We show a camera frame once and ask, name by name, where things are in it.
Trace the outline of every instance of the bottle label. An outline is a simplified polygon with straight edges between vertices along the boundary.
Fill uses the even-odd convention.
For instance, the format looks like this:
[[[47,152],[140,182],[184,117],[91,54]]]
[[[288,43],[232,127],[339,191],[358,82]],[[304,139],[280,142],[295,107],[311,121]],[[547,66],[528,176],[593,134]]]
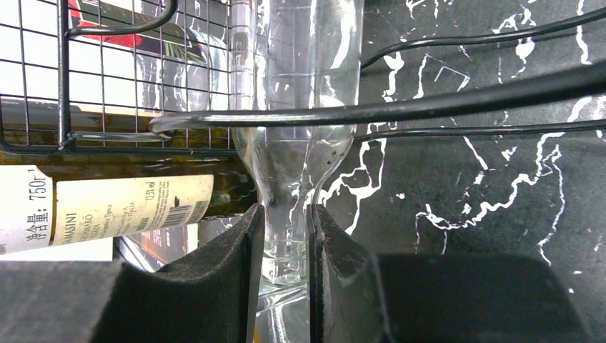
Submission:
[[[0,255],[51,241],[53,180],[36,166],[0,166]]]
[[[57,182],[52,245],[197,223],[214,177],[142,177]]]

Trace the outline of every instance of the countertop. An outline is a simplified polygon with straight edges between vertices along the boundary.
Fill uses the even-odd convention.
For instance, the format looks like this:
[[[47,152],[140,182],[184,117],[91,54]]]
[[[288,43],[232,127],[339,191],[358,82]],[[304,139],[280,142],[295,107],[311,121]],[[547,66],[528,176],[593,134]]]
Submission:
[[[605,0],[367,1],[362,57],[401,40],[526,29],[601,6]],[[606,22],[599,21],[549,39],[392,54],[362,74],[359,102],[406,101],[591,64],[606,56],[604,41]],[[606,96],[589,96],[473,116],[360,125],[357,133],[597,119],[605,108]],[[605,139],[591,131],[355,144],[325,185],[326,205],[374,252],[504,252],[539,259],[561,279],[595,339],[606,342]]]

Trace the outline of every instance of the wire mesh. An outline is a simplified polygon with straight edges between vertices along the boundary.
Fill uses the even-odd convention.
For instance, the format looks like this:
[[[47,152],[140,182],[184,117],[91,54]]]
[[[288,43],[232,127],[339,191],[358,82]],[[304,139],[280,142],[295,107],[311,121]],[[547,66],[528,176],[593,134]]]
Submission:
[[[166,113],[229,108],[228,4],[179,0],[169,23],[140,34],[71,39],[65,34],[77,26],[142,24],[158,17],[167,2],[4,0],[0,149],[21,154],[233,154],[228,128],[177,131],[169,141],[144,143],[62,141],[72,131],[148,132],[149,121]],[[58,13],[66,5],[63,27]],[[67,44],[64,58],[62,43]],[[61,89],[61,63],[69,66],[69,89]],[[61,96],[69,99],[69,120],[64,122]]]

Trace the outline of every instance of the bottle body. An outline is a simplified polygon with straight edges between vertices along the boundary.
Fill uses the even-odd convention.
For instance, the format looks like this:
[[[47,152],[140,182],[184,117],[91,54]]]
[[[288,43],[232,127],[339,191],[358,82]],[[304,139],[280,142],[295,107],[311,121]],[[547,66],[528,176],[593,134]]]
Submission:
[[[13,194],[0,199],[6,253],[193,224],[256,201],[236,157],[2,157],[0,184]]]

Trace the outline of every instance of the black metal wire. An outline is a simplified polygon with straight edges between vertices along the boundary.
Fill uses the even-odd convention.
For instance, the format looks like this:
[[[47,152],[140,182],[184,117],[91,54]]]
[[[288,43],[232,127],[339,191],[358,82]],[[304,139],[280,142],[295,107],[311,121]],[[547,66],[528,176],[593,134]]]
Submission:
[[[511,134],[548,134],[550,132],[579,132],[606,129],[606,119],[572,121],[570,123],[533,124],[514,126],[479,127],[429,127],[418,129],[396,129],[372,132],[356,136],[355,142],[381,138],[429,137],[429,136],[497,136]]]
[[[416,49],[424,46],[478,45],[489,43],[502,43],[505,41],[516,41],[518,39],[523,38],[543,36],[545,34],[553,34],[555,32],[572,29],[576,26],[588,24],[604,18],[606,18],[606,8],[591,11],[580,16],[556,21],[551,24],[536,26],[530,29],[519,30],[514,32],[504,32],[500,34],[482,34],[479,36],[467,37],[434,37],[415,39],[414,41],[405,41],[377,51],[377,53],[372,55],[372,57],[362,62],[360,68],[367,68],[374,62],[379,61],[379,59],[381,59],[382,57],[392,54],[396,51]]]
[[[318,109],[192,111],[154,118],[154,133],[221,126],[321,126],[460,116],[546,104],[606,91],[606,61],[456,94]]]
[[[100,36],[118,36],[122,34],[140,34],[145,31],[157,29],[169,22],[177,11],[177,0],[168,0],[168,5],[164,11],[156,18],[141,24],[132,24],[126,26],[106,26],[106,27],[82,27],[77,26],[66,32],[67,37],[82,36],[85,34],[96,34]]]

